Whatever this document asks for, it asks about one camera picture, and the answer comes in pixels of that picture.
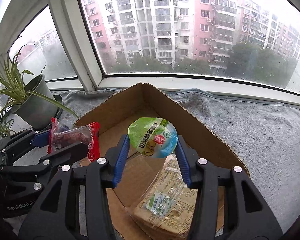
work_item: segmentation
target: tree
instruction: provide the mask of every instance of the tree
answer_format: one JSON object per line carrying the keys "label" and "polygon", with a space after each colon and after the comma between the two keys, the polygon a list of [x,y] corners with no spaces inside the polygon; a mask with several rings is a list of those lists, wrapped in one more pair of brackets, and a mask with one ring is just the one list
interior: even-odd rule
{"label": "tree", "polygon": [[232,48],[226,75],[285,88],[296,65],[295,58],[285,58],[257,44],[239,43]]}

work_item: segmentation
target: cardboard box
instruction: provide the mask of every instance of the cardboard box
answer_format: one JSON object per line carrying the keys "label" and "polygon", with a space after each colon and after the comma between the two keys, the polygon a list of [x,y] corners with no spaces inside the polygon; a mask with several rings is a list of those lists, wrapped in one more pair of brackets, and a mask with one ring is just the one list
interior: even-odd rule
{"label": "cardboard box", "polygon": [[[75,125],[84,126],[92,122],[100,123],[100,155],[116,146],[120,136],[127,134],[128,127],[140,117],[161,117],[170,121],[186,143],[195,149],[200,157],[214,165],[231,169],[241,166],[249,175],[246,166],[237,155],[192,116],[186,109],[168,98],[163,92],[149,84],[137,84],[114,94],[104,103],[82,116]],[[107,189],[109,209],[114,227],[125,240],[172,239],[163,231],[155,230],[142,223],[136,224],[125,207],[141,199],[149,185],[161,170],[165,159],[134,158],[131,149],[122,180],[114,190]],[[88,165],[85,159],[81,165]],[[219,201],[223,201],[223,191],[219,189]],[[218,213],[218,224],[223,224],[223,205]]]}

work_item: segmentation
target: windowsill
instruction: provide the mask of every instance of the windowsill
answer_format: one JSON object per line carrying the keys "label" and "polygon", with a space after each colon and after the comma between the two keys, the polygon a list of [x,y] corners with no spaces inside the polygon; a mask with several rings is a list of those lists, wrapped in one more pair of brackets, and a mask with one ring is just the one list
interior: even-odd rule
{"label": "windowsill", "polygon": [[168,91],[198,88],[200,90],[204,90],[216,95],[267,100],[300,106],[300,95],[272,89],[271,86],[261,87],[253,85],[256,84],[254,82],[237,82],[237,80],[235,80],[236,82],[227,82],[222,80],[224,78],[220,78],[221,80],[219,81],[217,80],[218,77],[212,77],[211,79],[186,77],[194,76],[193,74],[183,74],[183,77],[178,77],[178,75],[174,75],[171,73],[167,73],[169,77],[163,76],[164,74],[162,73],[151,73],[151,75],[149,75],[149,73],[138,73],[138,76],[131,76],[130,73],[129,75],[130,76],[121,77],[111,77],[111,75],[109,75],[109,77],[102,79],[100,85],[98,86],[98,89],[124,89],[142,82],[152,84],[159,89]]}

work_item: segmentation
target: potted plant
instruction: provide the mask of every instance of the potted plant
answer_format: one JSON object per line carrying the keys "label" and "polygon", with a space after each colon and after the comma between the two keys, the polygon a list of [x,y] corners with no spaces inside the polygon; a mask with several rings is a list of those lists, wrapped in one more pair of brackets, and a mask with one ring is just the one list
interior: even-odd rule
{"label": "potted plant", "polygon": [[44,81],[44,75],[40,74],[34,77],[28,84],[24,83],[24,74],[34,74],[29,70],[20,73],[17,68],[18,56],[23,47],[13,57],[11,63],[9,63],[9,56],[7,62],[4,62],[6,79],[0,75],[0,83],[5,88],[0,90],[0,95],[7,95],[9,99],[0,114],[11,107],[13,114],[19,115],[36,130],[41,130],[49,125],[51,118],[56,115],[58,107],[79,118],[72,110],[54,99]]}

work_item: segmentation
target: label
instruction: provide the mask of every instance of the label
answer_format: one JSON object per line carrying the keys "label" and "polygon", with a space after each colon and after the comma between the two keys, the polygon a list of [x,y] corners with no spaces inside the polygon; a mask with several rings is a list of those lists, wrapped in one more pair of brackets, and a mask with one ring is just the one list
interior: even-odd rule
{"label": "label", "polygon": [[158,144],[164,144],[166,140],[162,135],[158,134],[154,137],[154,141]]}

